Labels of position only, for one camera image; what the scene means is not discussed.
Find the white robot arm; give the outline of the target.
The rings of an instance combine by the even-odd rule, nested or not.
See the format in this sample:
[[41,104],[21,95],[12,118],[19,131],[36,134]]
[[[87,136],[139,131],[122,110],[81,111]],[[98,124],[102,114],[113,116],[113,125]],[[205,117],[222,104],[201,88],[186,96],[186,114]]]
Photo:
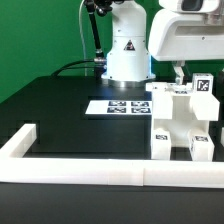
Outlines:
[[151,60],[172,61],[182,84],[187,61],[224,59],[224,0],[159,0],[146,29],[146,11],[134,0],[112,5],[112,49],[102,78],[120,86],[151,78]]

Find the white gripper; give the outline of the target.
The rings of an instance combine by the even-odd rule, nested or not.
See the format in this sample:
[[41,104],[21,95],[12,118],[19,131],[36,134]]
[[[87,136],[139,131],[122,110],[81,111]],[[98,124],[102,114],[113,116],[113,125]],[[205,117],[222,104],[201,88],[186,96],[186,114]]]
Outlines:
[[184,61],[224,59],[224,26],[207,25],[203,14],[156,13],[148,50],[157,61],[174,61],[175,82],[182,85]]

